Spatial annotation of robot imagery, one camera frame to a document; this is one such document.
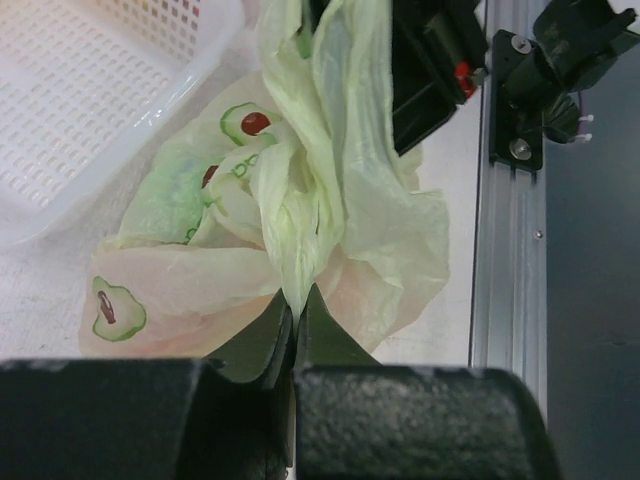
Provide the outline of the aluminium front rail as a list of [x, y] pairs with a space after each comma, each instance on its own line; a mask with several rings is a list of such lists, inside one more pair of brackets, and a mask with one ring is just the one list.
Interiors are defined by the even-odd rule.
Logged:
[[482, 91], [469, 363], [519, 376], [548, 410], [546, 173], [489, 157], [492, 87]]

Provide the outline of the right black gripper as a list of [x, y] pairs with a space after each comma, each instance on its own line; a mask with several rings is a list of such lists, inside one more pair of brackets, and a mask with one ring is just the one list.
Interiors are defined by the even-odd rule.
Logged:
[[446, 124], [488, 74], [477, 1], [392, 3], [392, 123], [403, 155]]

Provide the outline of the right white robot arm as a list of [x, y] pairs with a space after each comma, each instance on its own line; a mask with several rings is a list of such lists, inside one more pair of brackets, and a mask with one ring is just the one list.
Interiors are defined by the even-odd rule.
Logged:
[[537, 171], [542, 141], [577, 138], [581, 112], [571, 94], [593, 87], [639, 43], [632, 8], [607, 1], [551, 1], [531, 38], [486, 36], [475, 1], [392, 4], [393, 135], [404, 154], [490, 84], [492, 161]]

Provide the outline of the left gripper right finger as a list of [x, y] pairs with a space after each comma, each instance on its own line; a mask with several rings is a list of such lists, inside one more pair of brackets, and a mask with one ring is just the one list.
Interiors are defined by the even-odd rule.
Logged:
[[331, 316], [318, 288], [293, 370], [300, 479], [556, 479], [525, 384], [494, 368], [383, 365]]

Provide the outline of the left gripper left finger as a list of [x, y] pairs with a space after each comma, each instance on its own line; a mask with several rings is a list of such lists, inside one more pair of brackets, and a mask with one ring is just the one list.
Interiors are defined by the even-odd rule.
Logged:
[[203, 358], [1, 365], [5, 479], [283, 479], [293, 320], [282, 294]]

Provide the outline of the green avocado print plastic bag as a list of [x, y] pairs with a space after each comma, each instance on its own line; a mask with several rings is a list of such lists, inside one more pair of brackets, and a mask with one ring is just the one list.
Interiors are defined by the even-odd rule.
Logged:
[[391, 4], [333, 1], [309, 31], [267, 1], [258, 27], [261, 69], [160, 147], [93, 255], [82, 353], [203, 356], [313, 287], [373, 350], [448, 282], [446, 200], [394, 147]]

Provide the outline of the white plastic basket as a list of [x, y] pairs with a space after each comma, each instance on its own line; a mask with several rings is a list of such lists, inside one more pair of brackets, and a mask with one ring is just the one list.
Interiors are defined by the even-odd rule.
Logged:
[[243, 28], [239, 1], [1, 5], [1, 244], [90, 206]]

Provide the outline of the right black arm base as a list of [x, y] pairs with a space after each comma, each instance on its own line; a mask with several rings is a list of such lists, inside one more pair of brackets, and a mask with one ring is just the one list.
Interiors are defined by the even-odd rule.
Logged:
[[491, 46], [488, 153], [492, 163], [531, 174], [543, 166], [541, 88], [535, 42], [507, 30]]

